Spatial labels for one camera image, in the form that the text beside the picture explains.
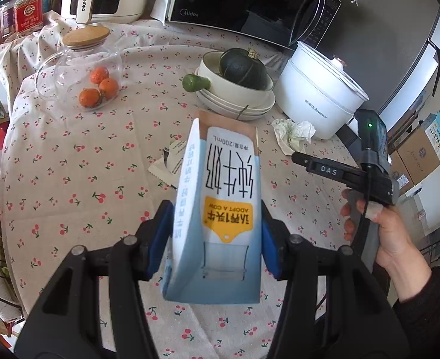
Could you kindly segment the person's right hand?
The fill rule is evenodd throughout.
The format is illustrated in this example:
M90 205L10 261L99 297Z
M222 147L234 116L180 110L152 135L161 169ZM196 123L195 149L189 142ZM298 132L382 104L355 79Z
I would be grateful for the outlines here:
M355 226L351 219L353 211L366 212L365 217L379 225L379 247L376 262L391 277L400 302L407 302L419 294L430 280L432 271L423 255L413 244L404 222L395 206L366 203L363 199L355 206L345 204L340 215L344 223L344 238L353 239Z

